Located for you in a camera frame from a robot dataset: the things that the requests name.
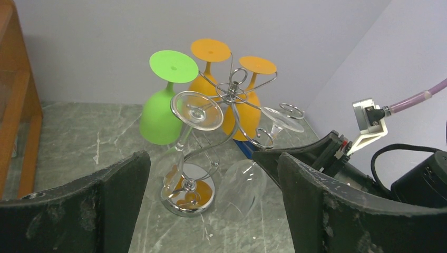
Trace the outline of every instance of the marble countertop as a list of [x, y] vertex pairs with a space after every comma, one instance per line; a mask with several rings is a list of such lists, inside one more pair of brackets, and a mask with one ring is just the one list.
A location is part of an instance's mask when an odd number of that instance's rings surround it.
[[[103, 169], [138, 150], [154, 161], [168, 146], [145, 141], [139, 133], [141, 105], [44, 103], [35, 191], [57, 187]], [[282, 131], [276, 147], [310, 144], [318, 140], [305, 120], [304, 133]], [[261, 127], [271, 128], [267, 118]], [[208, 132], [211, 142], [225, 138], [221, 130]], [[19, 139], [18, 152], [23, 152]], [[194, 150], [197, 144], [188, 144]], [[220, 168], [213, 175], [217, 187], [226, 170], [246, 159], [233, 141], [216, 148]], [[8, 173], [5, 198], [14, 198], [20, 180], [20, 156]], [[242, 222], [220, 219], [210, 208], [193, 218], [178, 217], [161, 203], [143, 198], [129, 252], [294, 252], [281, 191], [268, 179], [260, 205]]]

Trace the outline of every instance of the white wall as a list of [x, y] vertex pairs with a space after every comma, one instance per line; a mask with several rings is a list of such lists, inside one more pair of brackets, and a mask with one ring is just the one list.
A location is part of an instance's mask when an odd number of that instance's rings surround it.
[[[358, 126], [351, 103], [372, 97], [391, 105], [447, 77], [447, 1], [393, 0], [308, 108], [322, 137], [337, 130], [351, 140]], [[370, 174], [371, 156], [392, 143], [447, 150], [447, 90], [423, 104], [386, 119], [389, 134], [351, 159]], [[386, 186], [427, 157], [427, 153], [391, 151], [376, 167]]]
[[[264, 105], [303, 108], [390, 2], [15, 1], [42, 100], [144, 103], [164, 86], [148, 67], [152, 53], [190, 54], [194, 40], [212, 37], [236, 59], [252, 54], [277, 64], [280, 78], [259, 91]], [[213, 69], [225, 81], [229, 62]]]

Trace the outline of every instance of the black cable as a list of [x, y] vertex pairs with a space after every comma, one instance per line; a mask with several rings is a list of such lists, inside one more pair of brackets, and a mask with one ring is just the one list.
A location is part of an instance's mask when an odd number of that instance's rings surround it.
[[388, 152], [388, 151], [392, 151], [392, 150], [411, 150], [411, 151], [422, 151], [422, 152], [432, 152], [435, 153], [437, 151], [440, 151], [440, 149], [437, 148], [430, 148], [430, 147], [424, 147], [424, 146], [414, 146], [414, 145], [408, 145], [408, 144], [391, 144], [388, 145], [380, 150], [378, 150], [373, 157], [371, 158], [371, 173], [373, 174], [374, 180], [376, 181], [377, 185], [379, 186], [379, 188], [388, 195], [388, 197], [391, 197], [391, 191], [389, 189], [387, 189], [382, 182], [380, 181], [380, 179], [377, 176], [377, 172], [376, 172], [376, 167], [375, 167], [375, 163], [376, 163], [376, 159], [379, 155]]

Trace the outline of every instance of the clear wine glass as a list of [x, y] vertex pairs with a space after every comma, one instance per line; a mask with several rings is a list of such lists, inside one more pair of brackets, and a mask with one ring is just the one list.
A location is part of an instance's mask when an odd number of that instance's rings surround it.
[[[281, 112], [267, 107], [261, 108], [261, 111], [273, 121], [270, 132], [273, 140], [283, 129], [304, 132], [303, 126]], [[217, 192], [216, 212], [227, 220], [243, 220], [260, 201], [266, 185], [267, 174], [253, 160], [234, 163], [223, 176]]]
[[171, 100], [172, 113], [186, 125], [176, 145], [158, 157], [149, 173], [145, 195], [153, 201], [163, 201], [175, 190], [183, 173], [184, 146], [191, 130], [212, 131], [224, 120], [219, 105], [207, 96], [184, 91]]

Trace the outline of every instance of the purple cable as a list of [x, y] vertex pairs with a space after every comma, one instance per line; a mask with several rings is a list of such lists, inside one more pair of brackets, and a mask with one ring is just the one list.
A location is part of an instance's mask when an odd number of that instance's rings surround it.
[[407, 108], [410, 108], [414, 105], [417, 105], [421, 102], [424, 102], [425, 100], [431, 98], [434, 94], [442, 91], [444, 88], [447, 87], [447, 79], [445, 79], [444, 81], [440, 82], [439, 84], [437, 84], [436, 86], [432, 87], [431, 89], [429, 89], [428, 91], [423, 91], [420, 92], [414, 96], [412, 96], [411, 98], [402, 100], [399, 103], [395, 103], [393, 105], [390, 106], [390, 111], [391, 113], [398, 113], [400, 111], [403, 111]]

